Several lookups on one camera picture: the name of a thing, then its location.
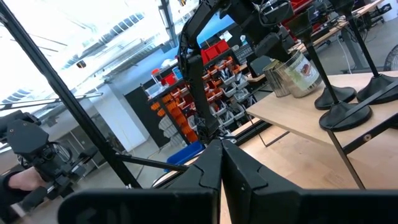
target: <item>round stand base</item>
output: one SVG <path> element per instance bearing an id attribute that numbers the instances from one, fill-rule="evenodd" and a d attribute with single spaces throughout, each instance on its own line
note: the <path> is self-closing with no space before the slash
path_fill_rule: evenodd
<path id="1" fill-rule="evenodd" d="M 356 128 L 361 124 L 367 122 L 372 116 L 372 109 L 369 106 L 365 106 L 349 118 L 345 119 L 340 124 L 336 125 L 338 121 L 341 121 L 346 112 L 354 108 L 357 103 L 344 103 L 340 101 L 338 104 L 331 106 L 330 111 L 326 112 L 319 120 L 319 125 L 322 129 L 332 129 L 332 131 L 346 131 L 349 129 Z"/>
<path id="2" fill-rule="evenodd" d="M 378 77 L 372 77 L 369 84 L 358 92 L 356 95 L 358 102 L 362 102 L 378 91 L 382 90 L 386 86 L 398 80 L 398 77 L 388 77 L 387 75 L 380 74 Z M 380 96 L 378 99 L 374 100 L 371 105 L 388 103 L 394 100 L 398 100 L 398 88 L 394 88 L 388 93 Z"/>
<path id="3" fill-rule="evenodd" d="M 338 100 L 343 101 L 345 103 L 349 103 L 353 99 L 355 99 L 356 91 L 351 87 L 335 87 L 332 86 L 333 91 L 335 92 Z M 317 100 L 315 100 L 315 108 L 318 110 L 328 110 L 331 108 L 333 104 L 333 98 L 331 97 L 330 90 L 325 88 L 323 93 Z"/>

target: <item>person's hand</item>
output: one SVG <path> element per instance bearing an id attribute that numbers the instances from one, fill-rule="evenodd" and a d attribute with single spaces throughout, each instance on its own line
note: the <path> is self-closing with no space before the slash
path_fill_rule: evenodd
<path id="1" fill-rule="evenodd" d="M 33 191 L 39 187 L 45 187 L 45 182 L 35 167 L 31 167 L 10 177 L 8 186 L 12 189 Z"/>

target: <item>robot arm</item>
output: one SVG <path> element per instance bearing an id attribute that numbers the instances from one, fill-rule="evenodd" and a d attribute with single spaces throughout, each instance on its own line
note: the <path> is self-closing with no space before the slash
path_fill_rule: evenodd
<path id="1" fill-rule="evenodd" d="M 184 80 L 190 86 L 197 109 L 198 135 L 204 143 L 209 143 L 219 135 L 218 121 L 210 113 L 206 93 L 201 75 L 203 61 L 197 37 L 209 20 L 217 11 L 221 16 L 229 15 L 248 36 L 258 57 L 266 55 L 286 62 L 290 56 L 282 46 L 282 39 L 278 36 L 278 22 L 293 15 L 292 6 L 286 0 L 276 1 L 272 7 L 259 9 L 265 0 L 202 0 L 196 13 L 185 23 L 178 49 L 178 61 Z"/>

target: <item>can label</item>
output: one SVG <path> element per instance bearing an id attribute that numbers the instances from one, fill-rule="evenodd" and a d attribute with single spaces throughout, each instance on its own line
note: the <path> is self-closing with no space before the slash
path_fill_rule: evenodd
<path id="1" fill-rule="evenodd" d="M 304 57 L 303 54 L 285 69 L 285 73 L 302 91 L 312 86 L 319 77 L 318 70 Z"/>

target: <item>person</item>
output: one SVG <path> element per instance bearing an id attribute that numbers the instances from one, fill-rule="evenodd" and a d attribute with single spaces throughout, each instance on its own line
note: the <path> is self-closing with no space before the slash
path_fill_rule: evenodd
<path id="1" fill-rule="evenodd" d="M 46 183 L 34 167 L 22 172 L 11 172 L 0 176 L 0 204 L 12 205 L 20 202 L 31 191 L 45 187 Z"/>

